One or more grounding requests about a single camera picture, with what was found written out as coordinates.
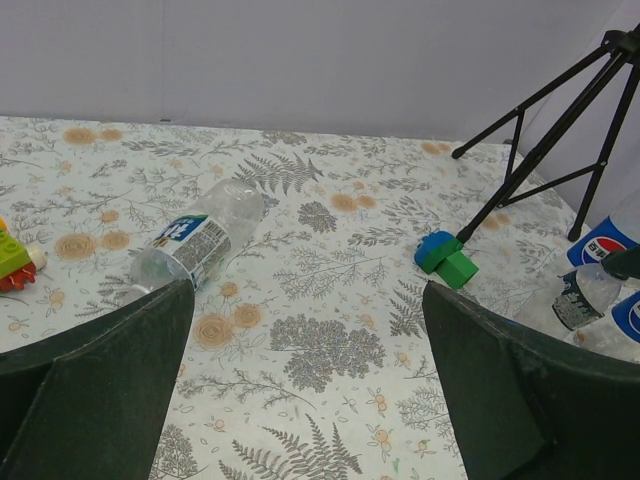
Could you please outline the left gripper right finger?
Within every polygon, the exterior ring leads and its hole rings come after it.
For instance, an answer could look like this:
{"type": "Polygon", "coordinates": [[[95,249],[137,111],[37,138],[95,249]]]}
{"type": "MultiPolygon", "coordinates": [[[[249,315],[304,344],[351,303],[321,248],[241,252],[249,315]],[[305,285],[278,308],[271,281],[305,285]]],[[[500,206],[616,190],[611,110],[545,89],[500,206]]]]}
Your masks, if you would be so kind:
{"type": "Polygon", "coordinates": [[[430,348],[471,479],[636,479],[639,367],[522,326],[436,282],[430,348]]]}

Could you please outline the clear bottle black label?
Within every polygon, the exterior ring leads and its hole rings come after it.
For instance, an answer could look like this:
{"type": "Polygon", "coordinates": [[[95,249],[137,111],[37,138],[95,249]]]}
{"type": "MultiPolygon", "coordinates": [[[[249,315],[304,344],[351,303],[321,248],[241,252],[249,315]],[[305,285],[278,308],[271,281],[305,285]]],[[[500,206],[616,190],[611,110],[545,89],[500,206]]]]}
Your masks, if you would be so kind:
{"type": "Polygon", "coordinates": [[[577,267],[552,278],[520,308],[514,321],[554,337],[570,332],[604,316],[618,298],[623,280],[605,271],[601,264],[577,267]]]}

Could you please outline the blue label bottle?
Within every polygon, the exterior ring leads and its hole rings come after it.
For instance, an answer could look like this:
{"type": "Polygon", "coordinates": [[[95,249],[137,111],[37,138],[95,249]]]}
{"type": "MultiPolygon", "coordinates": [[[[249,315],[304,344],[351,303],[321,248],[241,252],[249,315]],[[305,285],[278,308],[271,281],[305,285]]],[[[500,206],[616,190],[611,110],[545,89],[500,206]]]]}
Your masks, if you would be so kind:
{"type": "Polygon", "coordinates": [[[610,358],[639,363],[639,292],[613,306],[604,317],[569,333],[565,343],[610,358]]]}

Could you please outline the clear bottle silver label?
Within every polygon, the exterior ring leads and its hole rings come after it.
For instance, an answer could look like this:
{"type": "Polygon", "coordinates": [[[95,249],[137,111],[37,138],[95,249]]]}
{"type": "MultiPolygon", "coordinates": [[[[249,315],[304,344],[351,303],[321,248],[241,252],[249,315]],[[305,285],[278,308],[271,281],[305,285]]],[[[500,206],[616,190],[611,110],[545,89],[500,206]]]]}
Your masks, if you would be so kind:
{"type": "Polygon", "coordinates": [[[198,290],[262,220],[261,193],[241,180],[216,183],[169,222],[137,255],[123,303],[131,303],[176,280],[198,290]]]}

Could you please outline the Pepsi plastic bottle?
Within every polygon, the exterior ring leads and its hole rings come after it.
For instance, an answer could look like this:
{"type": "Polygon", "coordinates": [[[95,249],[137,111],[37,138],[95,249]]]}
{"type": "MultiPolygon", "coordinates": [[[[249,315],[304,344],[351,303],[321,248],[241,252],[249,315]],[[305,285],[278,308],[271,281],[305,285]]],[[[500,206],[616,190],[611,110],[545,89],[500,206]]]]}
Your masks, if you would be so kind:
{"type": "Polygon", "coordinates": [[[639,190],[627,195],[566,253],[572,267],[598,263],[612,252],[639,244],[639,190]]]}

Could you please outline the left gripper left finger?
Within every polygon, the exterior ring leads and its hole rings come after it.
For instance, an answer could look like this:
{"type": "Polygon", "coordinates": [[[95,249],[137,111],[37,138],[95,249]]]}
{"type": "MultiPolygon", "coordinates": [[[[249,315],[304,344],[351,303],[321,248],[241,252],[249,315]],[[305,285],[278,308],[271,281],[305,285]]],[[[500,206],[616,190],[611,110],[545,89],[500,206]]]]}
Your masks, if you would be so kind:
{"type": "Polygon", "coordinates": [[[193,311],[174,281],[3,353],[2,478],[148,478],[193,311]]]}

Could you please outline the black bottle cap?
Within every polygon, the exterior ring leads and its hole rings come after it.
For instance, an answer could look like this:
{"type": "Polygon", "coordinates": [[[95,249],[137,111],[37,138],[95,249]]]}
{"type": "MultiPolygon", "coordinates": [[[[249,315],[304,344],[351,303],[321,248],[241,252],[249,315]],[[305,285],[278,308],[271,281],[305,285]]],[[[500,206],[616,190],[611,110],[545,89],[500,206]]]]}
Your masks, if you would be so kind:
{"type": "Polygon", "coordinates": [[[601,261],[602,268],[609,275],[626,281],[640,277],[640,246],[610,253],[601,261]]]}

